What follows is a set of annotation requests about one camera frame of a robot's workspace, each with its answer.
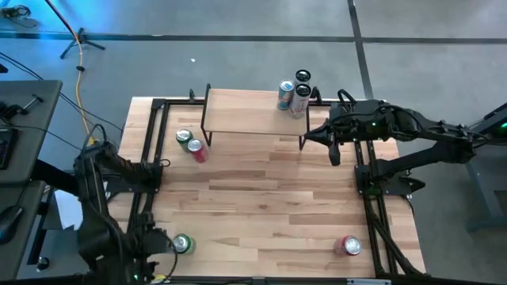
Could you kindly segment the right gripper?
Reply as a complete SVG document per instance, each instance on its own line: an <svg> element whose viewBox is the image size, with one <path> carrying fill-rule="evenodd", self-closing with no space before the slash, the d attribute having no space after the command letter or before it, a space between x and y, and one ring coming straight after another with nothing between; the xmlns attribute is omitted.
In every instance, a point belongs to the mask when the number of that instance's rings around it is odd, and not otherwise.
<svg viewBox="0 0 507 285"><path fill-rule="evenodd" d="M391 137L392 123L391 105L385 101L366 100L346 105L333 103L329 120L308 131L304 138L316 143L331 143L334 131L340 140L387 140ZM341 164L338 141L329 146L329 159L332 166Z"/></svg>

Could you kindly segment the blue silver energy drink can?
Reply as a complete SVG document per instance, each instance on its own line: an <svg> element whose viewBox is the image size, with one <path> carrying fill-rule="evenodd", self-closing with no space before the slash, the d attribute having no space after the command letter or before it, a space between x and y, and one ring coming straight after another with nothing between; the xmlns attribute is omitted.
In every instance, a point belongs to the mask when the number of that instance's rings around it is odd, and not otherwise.
<svg viewBox="0 0 507 285"><path fill-rule="evenodd" d="M279 84L277 107L280 110L287 110L294 95L295 83L290 79L284 79Z"/></svg>

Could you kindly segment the red can blue white logo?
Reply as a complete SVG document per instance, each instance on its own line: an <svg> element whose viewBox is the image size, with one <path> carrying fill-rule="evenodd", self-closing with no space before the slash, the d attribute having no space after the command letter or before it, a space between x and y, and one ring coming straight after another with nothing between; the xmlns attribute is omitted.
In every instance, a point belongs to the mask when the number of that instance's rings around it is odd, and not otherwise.
<svg viewBox="0 0 507 285"><path fill-rule="evenodd" d="M357 256L362 250L360 240L352 235L337 239L334 243L334 252L336 254L345 254L347 256Z"/></svg>

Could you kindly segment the green soda can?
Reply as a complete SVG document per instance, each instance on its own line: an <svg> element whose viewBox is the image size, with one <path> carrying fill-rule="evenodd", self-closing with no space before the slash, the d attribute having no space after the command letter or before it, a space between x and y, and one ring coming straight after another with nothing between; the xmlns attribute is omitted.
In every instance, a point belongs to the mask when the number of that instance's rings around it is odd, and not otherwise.
<svg viewBox="0 0 507 285"><path fill-rule="evenodd" d="M190 130L182 128L176 131L177 143L186 153L189 152L188 144L192 139L193 133Z"/></svg>
<svg viewBox="0 0 507 285"><path fill-rule="evenodd" d="M173 247L178 254L192 254L196 249L196 241L187 234L177 234L173 238Z"/></svg>

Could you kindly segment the white paper sheets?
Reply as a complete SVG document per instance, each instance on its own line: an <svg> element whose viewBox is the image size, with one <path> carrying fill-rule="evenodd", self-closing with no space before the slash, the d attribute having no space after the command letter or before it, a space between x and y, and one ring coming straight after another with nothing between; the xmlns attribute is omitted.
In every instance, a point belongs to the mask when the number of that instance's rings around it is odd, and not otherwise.
<svg viewBox="0 0 507 285"><path fill-rule="evenodd" d="M83 221L82 205L76 196L62 190L55 191L55 199L59 211L62 228L77 231Z"/></svg>

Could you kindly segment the red soda can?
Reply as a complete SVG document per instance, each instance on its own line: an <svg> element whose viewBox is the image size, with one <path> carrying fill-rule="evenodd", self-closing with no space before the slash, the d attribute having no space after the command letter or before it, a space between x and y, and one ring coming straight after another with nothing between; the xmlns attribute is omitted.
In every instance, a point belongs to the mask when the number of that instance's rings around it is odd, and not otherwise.
<svg viewBox="0 0 507 285"><path fill-rule="evenodd" d="M187 148L196 162L204 163L208 160L208 150L200 139L189 140Z"/></svg>

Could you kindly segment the grey office desk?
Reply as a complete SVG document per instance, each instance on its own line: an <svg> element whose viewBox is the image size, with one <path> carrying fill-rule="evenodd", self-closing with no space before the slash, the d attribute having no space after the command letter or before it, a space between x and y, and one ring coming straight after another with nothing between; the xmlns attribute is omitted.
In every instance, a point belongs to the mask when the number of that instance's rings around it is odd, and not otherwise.
<svg viewBox="0 0 507 285"><path fill-rule="evenodd" d="M24 106L32 95L44 99L10 120L0 119L0 129L17 129L17 141L7 169L0 170L0 184L23 184L31 177L47 129L51 122L63 83L59 80L0 81L0 101Z"/></svg>
<svg viewBox="0 0 507 285"><path fill-rule="evenodd" d="M24 185L0 187L0 213L16 204L24 209L13 238L0 244L0 281L17 277L44 189L43 181L34 180Z"/></svg>

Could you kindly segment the black computer mouse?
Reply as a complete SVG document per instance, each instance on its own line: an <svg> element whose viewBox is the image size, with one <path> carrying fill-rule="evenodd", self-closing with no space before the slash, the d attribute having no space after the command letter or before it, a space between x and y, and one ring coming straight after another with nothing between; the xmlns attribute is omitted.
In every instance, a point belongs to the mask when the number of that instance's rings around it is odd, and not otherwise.
<svg viewBox="0 0 507 285"><path fill-rule="evenodd" d="M23 212L19 205L9 206L0 212L0 245L12 240Z"/></svg>

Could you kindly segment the black keyboard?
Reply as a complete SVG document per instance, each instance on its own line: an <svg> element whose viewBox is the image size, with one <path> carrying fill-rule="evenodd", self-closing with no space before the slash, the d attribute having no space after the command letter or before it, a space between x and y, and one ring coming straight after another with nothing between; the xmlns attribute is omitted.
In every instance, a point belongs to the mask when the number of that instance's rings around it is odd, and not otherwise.
<svg viewBox="0 0 507 285"><path fill-rule="evenodd" d="M0 170L8 168L14 145L17 141L17 129L0 129Z"/></svg>

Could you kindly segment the black desk clamp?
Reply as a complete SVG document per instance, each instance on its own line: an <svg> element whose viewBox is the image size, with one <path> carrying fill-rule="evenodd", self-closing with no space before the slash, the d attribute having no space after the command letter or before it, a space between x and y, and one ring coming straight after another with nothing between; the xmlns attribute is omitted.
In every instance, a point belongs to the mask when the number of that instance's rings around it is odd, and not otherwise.
<svg viewBox="0 0 507 285"><path fill-rule="evenodd" d="M29 109L39 102L44 102L44 99L37 96L36 94L33 94L32 100L24 106L21 106L19 104L8 105L7 103L0 101L0 119L10 120L18 114L27 115L29 114Z"/></svg>

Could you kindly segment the black tripod stand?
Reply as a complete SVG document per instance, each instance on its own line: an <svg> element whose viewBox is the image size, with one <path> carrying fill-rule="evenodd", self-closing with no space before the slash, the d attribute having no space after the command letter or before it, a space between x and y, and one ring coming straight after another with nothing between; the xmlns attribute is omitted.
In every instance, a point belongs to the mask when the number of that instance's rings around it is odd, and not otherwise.
<svg viewBox="0 0 507 285"><path fill-rule="evenodd" d="M82 50L82 46L84 44L87 44L89 46L92 46L92 47L97 48L102 51L105 50L104 46L101 46L100 44L95 44L94 42L92 42L88 39L87 35L85 34L84 28L80 28L77 32L74 31L72 29L71 25L69 24L69 22L57 10L57 8L55 7L55 5L52 3L51 0L44 0L44 1L49 6L49 8L52 10L52 12L57 16L57 18L62 22L62 24L65 26L65 28L68 30L68 32L72 35L71 43L67 46L67 48L60 55L61 59L64 59L65 56L68 54L68 52L74 46L77 46L80 51Z"/></svg>

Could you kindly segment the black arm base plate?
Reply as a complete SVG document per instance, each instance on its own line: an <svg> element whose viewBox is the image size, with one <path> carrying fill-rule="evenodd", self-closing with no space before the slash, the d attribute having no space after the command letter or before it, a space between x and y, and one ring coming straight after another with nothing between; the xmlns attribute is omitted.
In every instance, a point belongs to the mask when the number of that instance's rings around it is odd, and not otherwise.
<svg viewBox="0 0 507 285"><path fill-rule="evenodd" d="M354 169L357 192L363 196L405 196L415 191L417 184L405 173L387 174L377 178L369 165L358 165Z"/></svg>
<svg viewBox="0 0 507 285"><path fill-rule="evenodd" d="M149 181L129 181L124 177L110 177L105 188L107 192L131 192L131 193L157 193L159 185Z"/></svg>

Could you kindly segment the wooden shelf black metal frame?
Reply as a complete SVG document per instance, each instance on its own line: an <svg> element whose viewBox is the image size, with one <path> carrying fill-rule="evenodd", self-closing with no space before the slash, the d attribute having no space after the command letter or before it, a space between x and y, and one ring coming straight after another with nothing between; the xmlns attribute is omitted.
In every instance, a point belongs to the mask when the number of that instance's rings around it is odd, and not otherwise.
<svg viewBox="0 0 507 285"><path fill-rule="evenodd" d="M215 133L284 135L299 140L309 131L309 112L295 119L288 110L277 107L278 92L265 90L216 89L206 85L200 129L208 145Z"/></svg>

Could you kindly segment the black diagonal frame strut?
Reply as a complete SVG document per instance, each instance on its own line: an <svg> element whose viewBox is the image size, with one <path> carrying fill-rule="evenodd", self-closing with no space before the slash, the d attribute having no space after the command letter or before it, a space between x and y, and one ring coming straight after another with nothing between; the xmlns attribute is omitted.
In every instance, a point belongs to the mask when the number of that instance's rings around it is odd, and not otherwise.
<svg viewBox="0 0 507 285"><path fill-rule="evenodd" d="M33 166L31 179L44 181L59 190L78 196L78 181L75 176L64 172L45 161L37 160Z"/></svg>

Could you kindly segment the black aluminium table frame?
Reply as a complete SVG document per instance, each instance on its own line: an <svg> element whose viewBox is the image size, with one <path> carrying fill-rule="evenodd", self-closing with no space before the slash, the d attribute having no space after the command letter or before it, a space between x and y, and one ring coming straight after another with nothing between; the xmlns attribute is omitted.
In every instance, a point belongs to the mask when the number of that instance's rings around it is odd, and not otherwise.
<svg viewBox="0 0 507 285"><path fill-rule="evenodd" d="M153 109L153 102L132 99L120 154L138 161L149 119L166 125L162 156L170 165L154 198L154 220L169 235L196 241L192 254L154 256L153 285L372 278L376 266L394 267L384 243L370 242L353 145L341 148L341 164L333 167L315 142L301 150L292 136L218 133L208 160L198 163L174 136L182 128L201 133L202 106L171 101ZM347 235L360 240L359 255L334 252Z"/></svg>

